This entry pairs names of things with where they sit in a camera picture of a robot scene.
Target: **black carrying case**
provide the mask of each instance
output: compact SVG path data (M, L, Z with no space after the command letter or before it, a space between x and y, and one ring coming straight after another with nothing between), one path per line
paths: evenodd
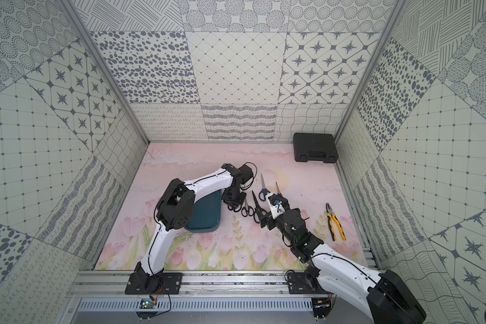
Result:
M335 163L338 159L337 146L331 134L295 133L293 151L297 162Z

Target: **yellow and black pliers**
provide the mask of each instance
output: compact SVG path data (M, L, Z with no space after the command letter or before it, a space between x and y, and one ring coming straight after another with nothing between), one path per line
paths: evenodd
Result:
M343 234L342 226L340 226L340 222L338 221L337 216L335 215L335 213L333 213L333 210L328 203L326 203L326 212L328 214L328 225L330 227L330 233L333 242L335 242L335 230L333 229L333 222L337 224L338 230L340 231L340 236L342 237L342 241L345 241L346 236Z

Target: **wire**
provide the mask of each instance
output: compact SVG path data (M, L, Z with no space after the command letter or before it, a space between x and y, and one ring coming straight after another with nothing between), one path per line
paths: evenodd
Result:
M243 165L246 165L247 163L252 164L255 167L255 173L254 173L254 176L252 177L252 182L250 183L250 185L248 185L246 187L240 187L241 190L247 190L250 187L252 187L252 184L254 183L254 179L258 176L258 167L252 162L245 162L245 163L243 163Z
M415 321L415 319L413 319L410 315L408 315L408 313L395 301L395 299L393 297L391 297L389 295L388 292L386 292L382 287L380 287L378 285L378 283L376 281L374 281L372 278L370 278L365 272L362 271L362 269L358 268L356 265L354 265L352 262L350 262L349 260L346 260L344 258L341 258L339 256L335 256L335 255L332 255L332 254L329 254L329 253L319 253L319 254L316 254L314 256L312 256L311 258L309 258L306 262L310 261L311 259L313 259L314 257L317 257L317 256L321 256L321 255L326 255L326 256L331 256L332 258L337 258L337 259L341 259L341 260L344 260L345 262L351 264L353 267L355 267L358 271L360 271L364 276L365 276L365 280L370 280L372 282L374 282L374 284L377 286L377 288L380 288L383 293L389 297L395 304L396 306L398 306L398 308L400 308L402 310L403 313L405 313L407 315L408 318L410 318L415 324L418 324L418 322Z

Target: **scissor blade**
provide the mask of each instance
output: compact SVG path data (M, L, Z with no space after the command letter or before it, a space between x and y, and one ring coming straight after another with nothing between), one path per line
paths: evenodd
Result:
M263 179L263 174L262 173L261 173L261 187L263 187L263 189L266 189L265 179Z

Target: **vent grille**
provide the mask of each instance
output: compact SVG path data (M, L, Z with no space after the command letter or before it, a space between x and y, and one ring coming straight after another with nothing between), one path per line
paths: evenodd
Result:
M149 299L98 299L83 298L79 305L79 311L98 312L114 311L126 312L140 309L140 302ZM173 298L171 299L172 310L180 312L203 312L203 311L311 311L311 298L288 297L288 298ZM158 301L156 308L144 309L148 312L161 312L169 309L169 300Z

